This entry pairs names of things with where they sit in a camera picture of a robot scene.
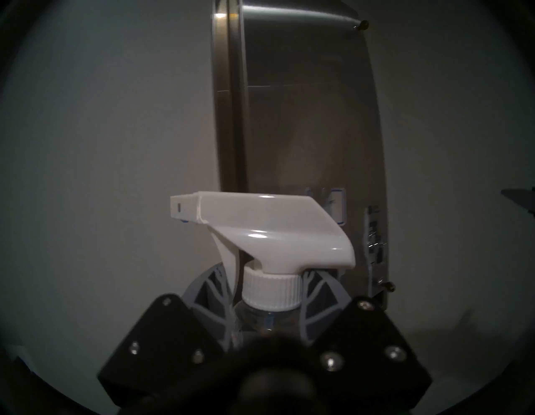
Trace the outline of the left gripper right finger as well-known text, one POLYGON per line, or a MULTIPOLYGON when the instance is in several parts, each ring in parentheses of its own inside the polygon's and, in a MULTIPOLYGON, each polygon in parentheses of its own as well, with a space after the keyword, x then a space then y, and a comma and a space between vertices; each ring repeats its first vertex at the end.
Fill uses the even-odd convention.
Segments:
POLYGON ((379 303, 325 270, 303 274, 300 335, 319 356, 330 412, 410 412, 432 383, 379 303))

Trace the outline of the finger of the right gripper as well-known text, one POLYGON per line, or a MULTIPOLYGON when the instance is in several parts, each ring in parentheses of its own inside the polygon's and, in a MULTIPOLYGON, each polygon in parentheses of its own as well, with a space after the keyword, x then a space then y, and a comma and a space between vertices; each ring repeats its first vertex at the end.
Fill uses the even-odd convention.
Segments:
POLYGON ((529 214, 534 216, 535 192, 534 188, 528 190, 523 188, 506 188, 501 190, 501 195, 522 207, 529 214))

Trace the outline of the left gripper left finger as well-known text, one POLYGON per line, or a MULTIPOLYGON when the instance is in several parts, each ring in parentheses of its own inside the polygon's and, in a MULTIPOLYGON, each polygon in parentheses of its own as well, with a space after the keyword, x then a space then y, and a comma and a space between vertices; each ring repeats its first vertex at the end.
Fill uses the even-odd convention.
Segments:
POLYGON ((97 375, 109 398, 126 408, 228 352, 232 349, 231 308, 223 264, 200 274, 183 295, 157 297, 97 375))

